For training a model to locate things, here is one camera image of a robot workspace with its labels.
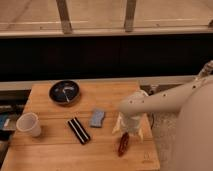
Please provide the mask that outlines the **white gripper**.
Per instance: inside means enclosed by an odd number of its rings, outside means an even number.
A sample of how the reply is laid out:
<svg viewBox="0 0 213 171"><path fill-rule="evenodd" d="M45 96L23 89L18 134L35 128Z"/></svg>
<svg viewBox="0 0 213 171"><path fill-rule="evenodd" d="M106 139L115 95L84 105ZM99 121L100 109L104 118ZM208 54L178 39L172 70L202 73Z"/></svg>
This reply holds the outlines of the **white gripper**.
<svg viewBox="0 0 213 171"><path fill-rule="evenodd" d="M115 134L121 128L122 132L128 132L130 134L138 134L140 140L143 142L144 135L142 131L141 119L142 119L141 115L126 116L124 114L121 114L121 118L120 116L117 118L116 124L112 130L112 134Z"/></svg>

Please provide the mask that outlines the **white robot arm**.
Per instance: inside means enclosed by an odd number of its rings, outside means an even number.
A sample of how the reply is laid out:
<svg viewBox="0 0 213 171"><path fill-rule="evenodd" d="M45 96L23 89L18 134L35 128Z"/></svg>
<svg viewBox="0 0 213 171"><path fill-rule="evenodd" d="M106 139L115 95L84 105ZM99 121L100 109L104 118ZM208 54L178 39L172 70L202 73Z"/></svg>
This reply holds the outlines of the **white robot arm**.
<svg viewBox="0 0 213 171"><path fill-rule="evenodd" d="M115 132L142 137L145 113L177 112L170 171L213 171L213 75L149 95L137 90L120 101Z"/></svg>

